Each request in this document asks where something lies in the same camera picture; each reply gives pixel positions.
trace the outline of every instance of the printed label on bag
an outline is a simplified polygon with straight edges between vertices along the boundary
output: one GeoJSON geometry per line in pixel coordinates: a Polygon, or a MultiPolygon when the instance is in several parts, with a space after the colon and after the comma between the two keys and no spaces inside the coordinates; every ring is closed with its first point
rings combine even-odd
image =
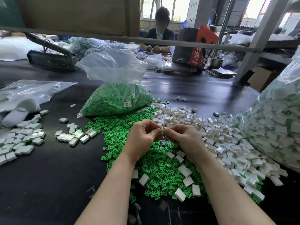
{"type": "Polygon", "coordinates": [[[132,105],[131,105],[131,102],[125,102],[124,103],[124,107],[131,107],[132,105]]]}

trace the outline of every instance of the dark shirt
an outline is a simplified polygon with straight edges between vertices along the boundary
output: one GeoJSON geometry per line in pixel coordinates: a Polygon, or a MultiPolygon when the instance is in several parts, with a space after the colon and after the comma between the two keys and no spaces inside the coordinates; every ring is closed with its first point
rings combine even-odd
{"type": "MultiPolygon", "coordinates": [[[[148,31],[148,34],[146,36],[146,38],[150,38],[150,39],[157,39],[156,37],[156,28],[152,28],[148,31]]],[[[169,29],[165,29],[164,33],[163,33],[163,40],[175,40],[174,37],[174,32],[172,32],[169,29]]],[[[154,48],[155,46],[157,46],[157,44],[145,44],[147,46],[151,45],[152,48],[154,48]]]]}

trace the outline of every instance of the stainless steel bowl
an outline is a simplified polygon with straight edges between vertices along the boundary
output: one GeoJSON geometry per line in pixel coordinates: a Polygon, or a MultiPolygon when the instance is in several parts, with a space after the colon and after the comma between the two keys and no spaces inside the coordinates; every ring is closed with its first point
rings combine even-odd
{"type": "Polygon", "coordinates": [[[223,58],[221,57],[209,57],[207,65],[209,69],[219,69],[222,66],[223,58]]]}

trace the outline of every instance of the black table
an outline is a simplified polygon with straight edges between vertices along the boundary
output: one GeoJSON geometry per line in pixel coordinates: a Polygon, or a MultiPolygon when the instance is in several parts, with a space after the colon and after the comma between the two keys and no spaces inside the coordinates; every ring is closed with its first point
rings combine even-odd
{"type": "MultiPolygon", "coordinates": [[[[0,224],[73,224],[89,202],[91,187],[97,189],[106,175],[103,135],[99,134],[87,144],[79,143],[75,148],[59,143],[54,134],[66,131],[59,119],[68,118],[80,127],[90,118],[76,118],[92,92],[101,84],[90,81],[86,74],[76,72],[46,71],[32,67],[27,61],[0,62],[0,86],[20,79],[79,82],[55,94],[50,102],[41,105],[49,114],[41,119],[46,132],[45,142],[36,146],[29,155],[0,167],[0,224]]],[[[214,111],[233,115],[245,110],[257,98],[258,93],[250,87],[235,85],[233,79],[217,79],[200,73],[197,75],[146,72],[142,85],[162,101],[169,100],[171,106],[196,107],[197,114],[212,117],[214,111]],[[177,96],[187,98],[179,102],[177,96]]],[[[262,193],[265,200],[261,208],[277,224],[296,224],[299,211],[299,174],[287,169],[288,178],[281,178],[282,187],[276,187],[270,179],[264,181],[262,193]]],[[[136,185],[133,191],[141,210],[139,215],[146,224],[215,224],[212,207],[206,197],[195,200],[178,200],[162,197],[154,201],[143,194],[136,185]]],[[[130,205],[129,213],[136,217],[130,205]]]]}

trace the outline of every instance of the light blue face mask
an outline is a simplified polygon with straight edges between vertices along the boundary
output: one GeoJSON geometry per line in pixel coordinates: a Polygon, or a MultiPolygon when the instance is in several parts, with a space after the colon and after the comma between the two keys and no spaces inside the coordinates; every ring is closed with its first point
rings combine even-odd
{"type": "Polygon", "coordinates": [[[160,38],[163,39],[163,34],[160,33],[157,29],[156,29],[156,34],[157,34],[157,35],[160,35],[160,38]]]}

